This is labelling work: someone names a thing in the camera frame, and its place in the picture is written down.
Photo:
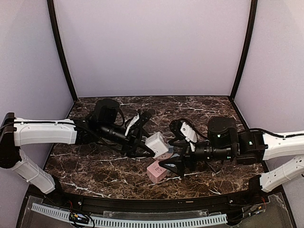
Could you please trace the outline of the white cube socket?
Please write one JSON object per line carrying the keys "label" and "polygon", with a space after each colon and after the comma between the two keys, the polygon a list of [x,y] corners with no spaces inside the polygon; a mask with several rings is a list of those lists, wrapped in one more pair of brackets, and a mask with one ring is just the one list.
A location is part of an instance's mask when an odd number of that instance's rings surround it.
{"label": "white cube socket", "polygon": [[169,151],[168,141],[161,132],[156,132],[146,139],[145,145],[154,152],[153,158],[156,159]]}

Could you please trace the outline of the pink cube socket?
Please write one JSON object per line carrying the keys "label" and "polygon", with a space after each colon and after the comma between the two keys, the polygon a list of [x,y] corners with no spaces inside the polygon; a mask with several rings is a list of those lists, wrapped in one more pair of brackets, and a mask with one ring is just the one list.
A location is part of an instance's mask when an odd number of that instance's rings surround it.
{"label": "pink cube socket", "polygon": [[151,165],[147,167],[147,175],[149,179],[154,183],[157,184],[161,180],[163,180],[168,173],[166,168],[163,168],[159,165],[159,161],[154,161]]}

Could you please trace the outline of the blue power strip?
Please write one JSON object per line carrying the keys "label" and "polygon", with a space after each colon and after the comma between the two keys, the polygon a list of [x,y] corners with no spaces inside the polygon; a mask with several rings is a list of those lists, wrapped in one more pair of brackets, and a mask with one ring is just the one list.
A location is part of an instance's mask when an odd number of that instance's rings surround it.
{"label": "blue power strip", "polygon": [[177,154],[177,153],[175,153],[175,154],[173,154],[171,157],[170,157],[170,159],[173,159],[173,158],[179,158],[179,154]]}

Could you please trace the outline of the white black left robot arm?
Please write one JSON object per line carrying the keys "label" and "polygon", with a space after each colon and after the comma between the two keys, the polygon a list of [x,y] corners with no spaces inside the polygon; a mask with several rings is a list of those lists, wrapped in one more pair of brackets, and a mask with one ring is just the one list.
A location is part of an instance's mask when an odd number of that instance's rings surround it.
{"label": "white black left robot arm", "polygon": [[137,111],[133,119],[122,124],[115,123],[117,115],[123,116],[120,104],[109,98],[98,100],[94,110],[84,118],[26,120],[7,113],[0,127],[0,166],[15,171],[48,195],[60,192],[61,185],[22,151],[23,145],[97,143],[130,158],[154,157],[155,152],[142,142],[143,136],[149,136],[143,126],[150,113]]}

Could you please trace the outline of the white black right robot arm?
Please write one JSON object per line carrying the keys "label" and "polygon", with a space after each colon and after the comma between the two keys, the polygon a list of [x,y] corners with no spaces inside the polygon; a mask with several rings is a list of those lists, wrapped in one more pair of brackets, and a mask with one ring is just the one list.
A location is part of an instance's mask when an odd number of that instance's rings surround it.
{"label": "white black right robot arm", "polygon": [[292,180],[304,172],[304,133],[272,133],[260,128],[238,131],[234,118],[214,116],[207,124],[207,136],[198,141],[199,133],[187,119],[170,123],[175,138],[170,145],[181,147],[178,157],[159,162],[159,165],[178,176],[184,176],[185,169],[196,169],[197,162],[236,161],[251,165],[277,157],[293,156],[293,159],[278,168],[250,179],[252,192],[271,192],[279,185]]}

